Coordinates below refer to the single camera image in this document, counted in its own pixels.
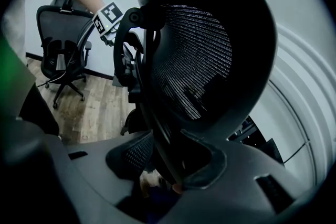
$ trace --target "wooden floor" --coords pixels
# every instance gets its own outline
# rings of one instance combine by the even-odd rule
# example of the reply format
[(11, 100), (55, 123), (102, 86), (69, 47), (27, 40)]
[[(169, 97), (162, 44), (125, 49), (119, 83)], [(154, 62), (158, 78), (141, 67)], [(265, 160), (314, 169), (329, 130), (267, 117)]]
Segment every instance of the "wooden floor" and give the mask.
[[(36, 77), (36, 85), (47, 81), (42, 74), (40, 61), (28, 58), (28, 68)], [(58, 109), (53, 107), (53, 99), (59, 87), (50, 84), (39, 90), (46, 100), (56, 121), (60, 135), (66, 144), (78, 144), (106, 140), (120, 135), (127, 115), (135, 108), (128, 103), (127, 88), (112, 85), (111, 80), (87, 76), (87, 82), (74, 81), (74, 85), (84, 94), (85, 101), (69, 87), (65, 87), (58, 98)]]

